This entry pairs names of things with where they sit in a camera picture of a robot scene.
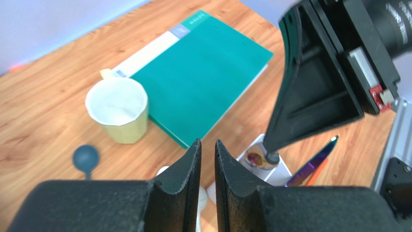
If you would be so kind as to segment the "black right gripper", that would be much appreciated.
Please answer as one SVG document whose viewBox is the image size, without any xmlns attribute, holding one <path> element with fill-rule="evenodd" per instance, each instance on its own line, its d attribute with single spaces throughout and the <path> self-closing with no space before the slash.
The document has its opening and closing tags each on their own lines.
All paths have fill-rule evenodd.
<svg viewBox="0 0 412 232">
<path fill-rule="evenodd" d="M 411 1 L 304 0 L 279 26 L 285 69 L 263 142 L 267 152 L 364 112 L 377 115 L 398 98 L 393 60 L 412 49 Z"/>
</svg>

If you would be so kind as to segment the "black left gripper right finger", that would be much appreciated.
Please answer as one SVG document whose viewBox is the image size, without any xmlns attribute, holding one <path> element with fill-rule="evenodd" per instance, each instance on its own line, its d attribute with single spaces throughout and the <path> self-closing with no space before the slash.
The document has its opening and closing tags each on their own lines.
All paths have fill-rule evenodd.
<svg viewBox="0 0 412 232">
<path fill-rule="evenodd" d="M 275 187 L 215 144 L 220 232 L 402 232 L 384 198 L 365 187 Z"/>
</svg>

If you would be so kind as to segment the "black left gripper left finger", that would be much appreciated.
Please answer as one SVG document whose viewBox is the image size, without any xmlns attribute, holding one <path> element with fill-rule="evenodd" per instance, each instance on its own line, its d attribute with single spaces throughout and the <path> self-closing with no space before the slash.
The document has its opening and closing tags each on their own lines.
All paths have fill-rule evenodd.
<svg viewBox="0 0 412 232">
<path fill-rule="evenodd" d="M 200 163 L 196 139 L 175 163 Z M 150 180 L 50 180 L 38 184 L 23 201 L 10 232 L 177 232 L 176 219 L 162 211 Z"/>
</svg>

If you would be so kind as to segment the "white compartment organizer box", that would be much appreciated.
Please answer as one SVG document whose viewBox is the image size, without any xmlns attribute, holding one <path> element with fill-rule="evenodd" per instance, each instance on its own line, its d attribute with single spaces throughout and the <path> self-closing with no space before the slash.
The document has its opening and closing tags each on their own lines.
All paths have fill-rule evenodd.
<svg viewBox="0 0 412 232">
<path fill-rule="evenodd" d="M 268 155 L 264 138 L 264 134 L 258 135 L 236 160 L 261 180 L 273 186 L 283 186 L 292 174 L 281 157 L 274 159 Z"/>
</svg>

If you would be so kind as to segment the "silver metal spoon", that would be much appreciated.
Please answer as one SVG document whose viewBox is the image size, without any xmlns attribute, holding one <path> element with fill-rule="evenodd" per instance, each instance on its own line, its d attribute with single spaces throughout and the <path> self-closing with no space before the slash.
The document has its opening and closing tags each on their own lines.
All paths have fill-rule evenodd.
<svg viewBox="0 0 412 232">
<path fill-rule="evenodd" d="M 269 170 L 278 166 L 280 156 L 278 152 L 267 153 L 260 144 L 255 144 L 246 150 L 244 160 L 252 168 Z"/>
</svg>

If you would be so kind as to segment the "iridescent purple knife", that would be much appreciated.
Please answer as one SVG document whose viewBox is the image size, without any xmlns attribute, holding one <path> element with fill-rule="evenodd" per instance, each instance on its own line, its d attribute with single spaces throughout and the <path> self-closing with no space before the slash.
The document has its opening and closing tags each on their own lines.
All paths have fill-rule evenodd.
<svg viewBox="0 0 412 232">
<path fill-rule="evenodd" d="M 285 184 L 285 187 L 295 187 L 303 184 L 328 158 L 334 150 L 339 136 L 336 135 L 330 139 L 330 142 L 325 145 L 317 154 L 315 154 L 305 165 L 303 165 Z"/>
</svg>

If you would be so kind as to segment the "white ceramic spoon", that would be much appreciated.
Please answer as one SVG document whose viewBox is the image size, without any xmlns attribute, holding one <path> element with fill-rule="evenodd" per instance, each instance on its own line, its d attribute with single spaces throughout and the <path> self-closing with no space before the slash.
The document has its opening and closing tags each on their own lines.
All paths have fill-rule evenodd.
<svg viewBox="0 0 412 232">
<path fill-rule="evenodd" d="M 156 182 L 153 197 L 156 203 L 171 203 L 163 205 L 162 211 L 170 213 L 176 219 L 178 232 L 200 232 L 200 214 L 207 205 L 208 196 L 200 183 L 200 163 L 190 165 L 175 163 L 171 167 L 161 168 L 153 180 Z"/>
</svg>

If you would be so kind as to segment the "blue grey plastic spoon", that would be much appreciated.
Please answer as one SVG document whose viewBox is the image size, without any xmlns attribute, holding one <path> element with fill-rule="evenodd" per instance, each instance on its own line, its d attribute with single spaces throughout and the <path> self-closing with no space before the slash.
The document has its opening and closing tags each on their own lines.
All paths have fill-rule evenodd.
<svg viewBox="0 0 412 232">
<path fill-rule="evenodd" d="M 73 153 L 73 165 L 85 174 L 86 180 L 91 180 L 91 174 L 99 161 L 99 152 L 91 145 L 82 145 Z"/>
</svg>

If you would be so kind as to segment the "pale yellow mug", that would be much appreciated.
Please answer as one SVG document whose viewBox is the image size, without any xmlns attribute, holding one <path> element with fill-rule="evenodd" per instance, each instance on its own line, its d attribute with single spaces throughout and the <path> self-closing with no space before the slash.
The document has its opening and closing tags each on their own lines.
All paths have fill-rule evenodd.
<svg viewBox="0 0 412 232">
<path fill-rule="evenodd" d="M 143 86 L 111 69 L 100 71 L 102 80 L 86 94 L 91 119 L 117 143 L 134 144 L 147 131 L 149 101 Z"/>
</svg>

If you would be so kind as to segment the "green notebook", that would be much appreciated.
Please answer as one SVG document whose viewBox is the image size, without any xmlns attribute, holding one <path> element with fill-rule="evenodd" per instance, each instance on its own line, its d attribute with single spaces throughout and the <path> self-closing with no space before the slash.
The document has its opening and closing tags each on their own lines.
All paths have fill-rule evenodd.
<svg viewBox="0 0 412 232">
<path fill-rule="evenodd" d="M 204 138 L 273 54 L 199 10 L 112 69 L 145 89 L 149 117 L 183 148 Z"/>
</svg>

